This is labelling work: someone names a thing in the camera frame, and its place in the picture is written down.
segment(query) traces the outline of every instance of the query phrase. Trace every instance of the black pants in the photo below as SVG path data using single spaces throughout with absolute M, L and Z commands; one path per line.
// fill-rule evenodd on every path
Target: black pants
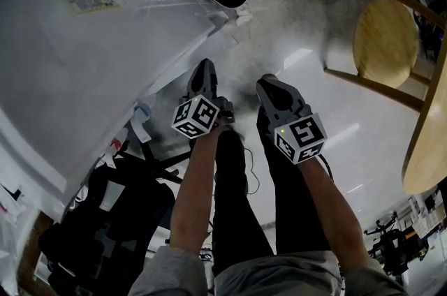
M 258 130 L 275 189 L 277 253 L 330 250 L 300 170 L 265 137 L 265 126 L 260 111 Z M 220 135 L 216 164 L 212 231 L 215 276 L 238 262 L 273 255 L 246 197 L 244 146 L 236 132 Z

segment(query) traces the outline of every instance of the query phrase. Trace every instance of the white plastic bag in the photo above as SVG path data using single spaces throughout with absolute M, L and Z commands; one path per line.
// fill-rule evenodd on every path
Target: white plastic bag
M 0 205 L 0 284 L 11 296 L 17 291 L 17 250 L 15 248 L 15 217 Z

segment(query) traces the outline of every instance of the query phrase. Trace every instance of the person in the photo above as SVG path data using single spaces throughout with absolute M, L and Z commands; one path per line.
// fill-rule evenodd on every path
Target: person
M 277 254 L 247 200 L 241 138 L 221 132 L 217 122 L 196 140 L 171 218 L 170 245 L 156 252 L 129 295 L 207 295 L 198 255 L 207 237 L 214 160 L 216 295 L 339 295 L 339 267 L 347 295 L 406 295 L 369 257 L 356 216 L 319 161 L 293 165 L 266 135 L 267 125 L 261 107 L 257 127 L 274 182 Z

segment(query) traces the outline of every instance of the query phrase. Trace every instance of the wooden stool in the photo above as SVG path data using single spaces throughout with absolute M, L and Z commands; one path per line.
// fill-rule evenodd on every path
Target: wooden stool
M 361 77 L 400 86 L 418 57 L 418 31 L 410 12 L 394 0 L 373 0 L 358 19 L 353 54 Z
M 325 67 L 328 74 L 393 99 L 419 113 L 406 152 L 404 190 L 420 194 L 447 176 L 447 38 L 444 37 L 432 79 L 411 72 L 418 47 L 410 7 L 447 29 L 447 22 L 415 0 L 375 0 L 360 16 L 354 38 L 354 61 L 359 76 Z M 408 77 L 428 87 L 425 100 L 397 90 Z

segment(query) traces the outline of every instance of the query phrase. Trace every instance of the fiducial marker cube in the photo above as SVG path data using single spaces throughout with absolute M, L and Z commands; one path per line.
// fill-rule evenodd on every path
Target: fiducial marker cube
M 311 114 L 274 130 L 274 144 L 298 164 L 321 153 L 328 139 L 318 114 Z
M 175 109 L 172 128 L 190 139 L 209 133 L 219 113 L 218 107 L 197 95 Z

